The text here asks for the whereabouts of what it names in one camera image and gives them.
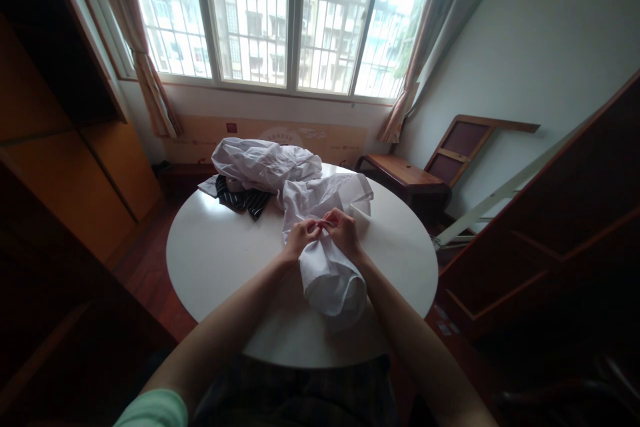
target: white metal frame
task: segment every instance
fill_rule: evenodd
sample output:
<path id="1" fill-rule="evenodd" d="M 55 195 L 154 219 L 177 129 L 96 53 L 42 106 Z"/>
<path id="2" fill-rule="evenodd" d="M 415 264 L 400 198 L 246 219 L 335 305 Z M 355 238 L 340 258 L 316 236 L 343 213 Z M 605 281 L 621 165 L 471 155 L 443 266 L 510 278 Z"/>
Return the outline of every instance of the white metal frame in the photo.
<path id="1" fill-rule="evenodd" d="M 108 0 L 88 0 L 91 9 L 96 16 L 98 28 L 105 38 L 105 47 L 111 52 L 114 68 L 118 75 L 123 79 L 135 79 L 135 72 L 131 64 L 131 56 L 124 39 L 120 35 L 119 28 L 113 18 Z M 238 81 L 229 81 L 222 79 L 218 65 L 218 49 L 215 48 L 216 29 L 215 29 L 215 12 L 211 8 L 210 0 L 199 0 L 202 13 L 203 27 L 205 30 L 205 40 L 207 48 L 210 52 L 209 62 L 211 65 L 212 78 L 191 77 L 189 75 L 175 75 L 170 73 L 159 72 L 160 79 L 165 83 L 176 83 L 182 85 L 194 85 L 200 87 L 212 87 L 216 89 L 241 90 L 255 93 L 270 93 L 275 95 L 290 95 L 295 97 L 306 97 L 309 99 L 326 99 L 333 101 L 346 101 L 353 103 L 370 103 L 377 105 L 393 105 L 395 98 L 382 97 L 366 97 L 363 95 L 355 95 L 355 86 L 357 76 L 360 70 L 365 43 L 367 40 L 367 32 L 373 15 L 373 6 L 375 0 L 367 0 L 368 10 L 363 25 L 363 34 L 358 45 L 357 56 L 355 60 L 355 68 L 348 93 L 327 93 L 322 91 L 308 91 L 297 88 L 297 74 L 300 61 L 300 44 L 301 29 L 297 28 L 302 24 L 303 0 L 289 0 L 288 16 L 289 22 L 287 26 L 287 55 L 286 55 L 286 72 L 287 85 L 285 87 L 279 85 L 253 85 L 250 83 L 241 83 Z"/>
<path id="2" fill-rule="evenodd" d="M 586 120 L 578 125 L 574 130 L 562 137 L 557 143 L 542 153 L 537 159 L 533 160 L 529 165 L 516 173 L 511 179 L 507 180 L 498 190 L 494 191 L 489 197 L 478 203 L 474 208 L 465 213 L 458 220 L 453 222 L 447 229 L 443 230 L 440 235 L 432 239 L 433 247 L 436 250 L 444 250 L 447 248 L 455 248 L 460 245 L 471 242 L 475 236 L 461 236 L 467 228 L 476 223 L 489 223 L 493 220 L 491 217 L 483 217 L 482 215 L 495 207 L 498 203 L 506 198 L 514 198 L 520 193 L 517 188 L 531 179 L 544 167 L 549 160 L 574 136 L 574 134 L 584 125 Z M 448 246 L 449 242 L 460 242 L 454 246 Z"/>

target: cabinet door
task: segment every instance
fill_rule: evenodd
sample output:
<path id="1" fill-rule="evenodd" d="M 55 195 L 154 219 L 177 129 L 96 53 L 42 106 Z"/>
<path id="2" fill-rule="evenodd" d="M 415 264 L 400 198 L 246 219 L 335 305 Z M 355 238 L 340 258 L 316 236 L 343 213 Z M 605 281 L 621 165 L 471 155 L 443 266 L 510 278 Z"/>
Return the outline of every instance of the cabinet door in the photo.
<path id="1" fill-rule="evenodd" d="M 111 121 L 81 133 L 140 222 L 162 198 L 162 191 L 133 126 Z"/>
<path id="2" fill-rule="evenodd" d="M 640 73 L 440 274 L 470 340 L 584 279 L 640 262 Z"/>
<path id="3" fill-rule="evenodd" d="M 0 141 L 71 127 L 71 121 L 2 14 L 0 105 Z"/>
<path id="4" fill-rule="evenodd" d="M 76 131 L 3 149 L 5 163 L 101 262 L 135 222 Z"/>

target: brown curtain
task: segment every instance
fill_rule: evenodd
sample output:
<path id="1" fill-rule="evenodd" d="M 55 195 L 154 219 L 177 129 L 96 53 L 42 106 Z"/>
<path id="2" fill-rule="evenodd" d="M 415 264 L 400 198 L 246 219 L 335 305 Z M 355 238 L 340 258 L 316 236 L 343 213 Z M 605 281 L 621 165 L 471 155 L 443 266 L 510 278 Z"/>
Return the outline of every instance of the brown curtain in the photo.
<path id="1" fill-rule="evenodd" d="M 122 35 L 131 49 L 133 66 L 151 117 L 153 133 L 158 137 L 179 137 L 182 133 L 180 123 L 171 109 L 165 89 L 149 56 L 138 0 L 109 0 L 109 3 Z"/>
<path id="2" fill-rule="evenodd" d="M 411 108 L 418 77 L 433 50 L 452 4 L 453 0 L 425 0 L 405 83 L 400 97 L 378 134 L 379 141 L 398 143 L 400 140 L 402 123 L 405 114 Z"/>

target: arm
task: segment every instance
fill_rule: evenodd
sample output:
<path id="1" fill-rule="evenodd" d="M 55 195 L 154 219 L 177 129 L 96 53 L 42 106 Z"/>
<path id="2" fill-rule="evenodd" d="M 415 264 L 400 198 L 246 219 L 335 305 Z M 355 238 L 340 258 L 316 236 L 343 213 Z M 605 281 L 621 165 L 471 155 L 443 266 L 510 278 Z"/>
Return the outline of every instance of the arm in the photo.
<path id="1" fill-rule="evenodd" d="M 213 310 L 162 363 L 141 394 L 164 388 L 177 392 L 189 415 L 230 359 L 247 343 L 284 273 L 297 265 L 304 247 L 321 233 L 305 220 L 295 224 L 284 250 Z"/>
<path id="2" fill-rule="evenodd" d="M 329 212 L 325 220 L 328 222 L 322 222 L 323 228 L 364 277 L 387 339 L 409 369 L 438 424 L 496 426 L 442 341 L 362 250 L 355 220 L 338 209 Z"/>

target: person's left hand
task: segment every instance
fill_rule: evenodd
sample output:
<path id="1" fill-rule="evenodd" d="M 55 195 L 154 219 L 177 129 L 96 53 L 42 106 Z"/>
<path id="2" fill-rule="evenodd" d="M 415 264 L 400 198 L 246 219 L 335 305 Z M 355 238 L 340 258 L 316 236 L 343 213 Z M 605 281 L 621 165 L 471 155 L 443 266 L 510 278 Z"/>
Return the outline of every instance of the person's left hand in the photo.
<path id="1" fill-rule="evenodd" d="M 282 251 L 286 260 L 296 261 L 307 245 L 320 238 L 322 227 L 317 220 L 306 219 L 293 224 L 287 239 L 287 245 Z"/>

